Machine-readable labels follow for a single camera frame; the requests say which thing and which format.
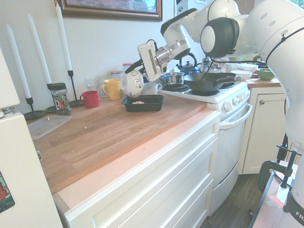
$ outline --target black candlestick holder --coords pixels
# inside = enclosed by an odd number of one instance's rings
[[[46,112],[48,113],[55,113],[56,112],[56,106],[55,106],[55,101],[54,101],[54,98],[53,98],[53,95],[52,95],[52,91],[51,91],[51,84],[47,84],[47,88],[49,89],[49,91],[51,92],[51,96],[52,96],[52,100],[53,100],[53,103],[54,105],[53,106],[50,106],[46,109]]]
[[[73,70],[68,70],[67,73],[71,77],[72,86],[73,86],[73,90],[74,90],[74,97],[75,97],[74,101],[69,102],[70,106],[71,107],[81,106],[81,105],[83,105],[83,103],[81,103],[80,100],[77,100],[77,95],[76,95],[76,91],[75,91],[75,86],[74,86],[74,81],[73,81],[74,72],[73,72]]]
[[[33,108],[34,101],[33,101],[32,97],[31,98],[25,98],[25,99],[26,99],[27,103],[30,105],[30,108],[32,110],[31,112],[24,114],[24,117],[25,117],[26,120],[37,119],[37,118],[42,117],[43,115],[46,114],[46,112],[42,111],[42,110],[34,111],[34,108]]]

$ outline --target white refrigerator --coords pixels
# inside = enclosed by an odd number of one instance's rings
[[[0,49],[0,227],[61,228],[25,118],[9,112],[18,103]]]

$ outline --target wooden floor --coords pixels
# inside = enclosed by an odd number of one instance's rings
[[[200,228],[248,228],[251,221],[248,210],[254,213],[262,197],[257,179],[258,174],[239,175],[226,201]]]

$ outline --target black kettle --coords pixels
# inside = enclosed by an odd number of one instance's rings
[[[187,62],[186,62],[187,64],[184,65],[184,66],[182,66],[182,64],[181,64],[182,58],[180,59],[180,64],[177,64],[177,65],[176,65],[177,68],[178,68],[181,72],[185,73],[185,75],[188,75],[190,71],[194,71],[194,70],[199,71],[199,69],[197,68],[197,60],[196,60],[194,54],[189,53],[188,56],[191,56],[191,57],[194,59],[194,65],[190,64],[190,63],[189,63],[190,61],[187,61]]]

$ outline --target candle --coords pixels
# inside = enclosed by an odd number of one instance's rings
[[[8,36],[9,36],[10,47],[11,47],[11,50],[13,52],[13,56],[15,58],[15,62],[16,62],[16,65],[17,65],[17,70],[19,72],[19,76],[20,76],[20,79],[21,79],[21,83],[22,83],[22,87],[23,87],[23,90],[24,90],[25,97],[26,98],[31,98],[32,96],[31,96],[30,91],[29,91],[27,78],[25,77],[25,73],[24,73],[21,58],[20,58],[20,55],[19,55],[19,52],[18,52],[16,40],[15,40],[15,37],[14,37],[14,33],[13,33],[13,30],[10,28],[9,25],[7,25],[7,32],[8,32]]]
[[[44,77],[46,79],[47,84],[52,84],[52,80],[51,80],[51,77],[49,75],[48,68],[47,68],[48,66],[47,66],[46,58],[44,57],[44,54],[43,54],[42,46],[41,46],[41,43],[40,43],[40,40],[38,37],[38,33],[37,33],[37,30],[35,27],[34,20],[30,16],[30,14],[28,14],[28,22],[29,22],[30,31],[32,33],[32,36],[33,36],[33,39],[35,42],[35,46],[36,46],[36,49],[37,49],[37,52],[38,52],[38,55],[40,58]]]
[[[63,50],[64,50],[65,57],[66,57],[67,70],[72,70],[70,54],[68,52],[68,46],[67,46],[67,37],[66,37],[66,32],[65,32],[65,26],[63,24],[61,8],[57,2],[56,2],[56,13],[57,13],[57,18],[58,18],[58,22],[59,22],[59,29],[60,29],[61,39],[62,39]]]

